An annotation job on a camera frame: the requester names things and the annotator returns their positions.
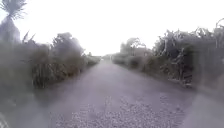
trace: tree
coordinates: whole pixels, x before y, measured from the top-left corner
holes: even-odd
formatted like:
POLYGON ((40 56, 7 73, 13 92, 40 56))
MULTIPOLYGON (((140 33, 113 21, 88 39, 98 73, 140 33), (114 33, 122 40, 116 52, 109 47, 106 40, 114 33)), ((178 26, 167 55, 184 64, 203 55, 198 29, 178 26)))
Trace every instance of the tree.
POLYGON ((7 16, 0 24, 0 39, 7 42, 20 41, 18 28, 13 20, 23 18, 25 0, 2 0, 0 8, 7 13, 7 16))

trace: road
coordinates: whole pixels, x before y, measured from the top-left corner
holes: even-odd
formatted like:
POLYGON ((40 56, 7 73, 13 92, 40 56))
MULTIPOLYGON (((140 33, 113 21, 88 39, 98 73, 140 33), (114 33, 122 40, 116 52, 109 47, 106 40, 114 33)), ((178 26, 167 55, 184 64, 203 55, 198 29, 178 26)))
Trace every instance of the road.
POLYGON ((178 128, 194 98, 191 90, 101 62, 6 119, 12 128, 178 128))

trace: overcast sky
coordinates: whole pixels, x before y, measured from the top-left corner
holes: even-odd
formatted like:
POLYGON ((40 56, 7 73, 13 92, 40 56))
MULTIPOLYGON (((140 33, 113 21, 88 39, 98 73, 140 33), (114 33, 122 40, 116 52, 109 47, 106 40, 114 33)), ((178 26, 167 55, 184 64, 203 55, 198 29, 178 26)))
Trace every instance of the overcast sky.
POLYGON ((212 29, 224 17, 221 0, 28 0, 25 11, 25 19, 15 21, 21 37, 30 30, 45 43, 71 32, 95 55, 119 51, 130 37, 152 47, 166 29, 212 29))

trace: vegetation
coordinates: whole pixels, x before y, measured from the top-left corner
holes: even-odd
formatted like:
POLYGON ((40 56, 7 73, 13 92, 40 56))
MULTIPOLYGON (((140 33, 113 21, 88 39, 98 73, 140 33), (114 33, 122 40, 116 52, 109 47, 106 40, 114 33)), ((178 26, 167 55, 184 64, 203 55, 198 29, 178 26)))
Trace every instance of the vegetation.
POLYGON ((213 31, 197 28, 193 32, 167 31, 153 49, 138 38, 121 45, 113 61, 143 72, 175 79, 183 85, 201 79, 215 81, 223 74, 224 26, 217 23, 213 31))

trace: road surface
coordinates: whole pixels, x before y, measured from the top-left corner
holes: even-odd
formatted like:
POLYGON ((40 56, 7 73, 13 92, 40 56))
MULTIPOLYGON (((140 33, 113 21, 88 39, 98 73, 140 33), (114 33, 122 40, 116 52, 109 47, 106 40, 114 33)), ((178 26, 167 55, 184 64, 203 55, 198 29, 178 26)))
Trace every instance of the road surface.
POLYGON ((110 62, 7 114, 12 128, 178 128, 195 98, 191 90, 110 62))

